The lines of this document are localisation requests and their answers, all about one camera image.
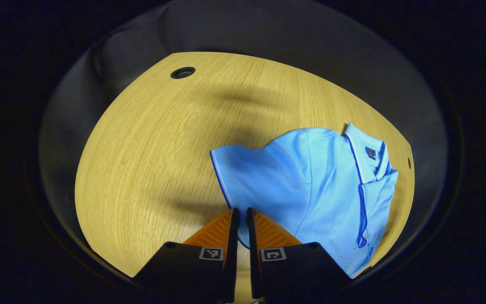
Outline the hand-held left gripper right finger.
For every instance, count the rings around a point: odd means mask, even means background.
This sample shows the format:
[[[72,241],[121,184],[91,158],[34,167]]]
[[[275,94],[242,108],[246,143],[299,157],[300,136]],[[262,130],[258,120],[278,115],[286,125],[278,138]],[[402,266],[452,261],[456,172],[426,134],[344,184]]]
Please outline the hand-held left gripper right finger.
[[[260,303],[322,303],[352,284],[318,242],[302,243],[255,209],[249,230],[251,294]]]

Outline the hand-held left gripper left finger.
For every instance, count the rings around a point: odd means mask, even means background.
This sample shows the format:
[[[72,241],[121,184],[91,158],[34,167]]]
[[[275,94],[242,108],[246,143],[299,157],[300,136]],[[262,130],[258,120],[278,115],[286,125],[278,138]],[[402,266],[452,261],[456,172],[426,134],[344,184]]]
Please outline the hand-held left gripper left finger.
[[[239,219],[231,209],[186,241],[165,242],[133,281],[155,303],[232,303]]]

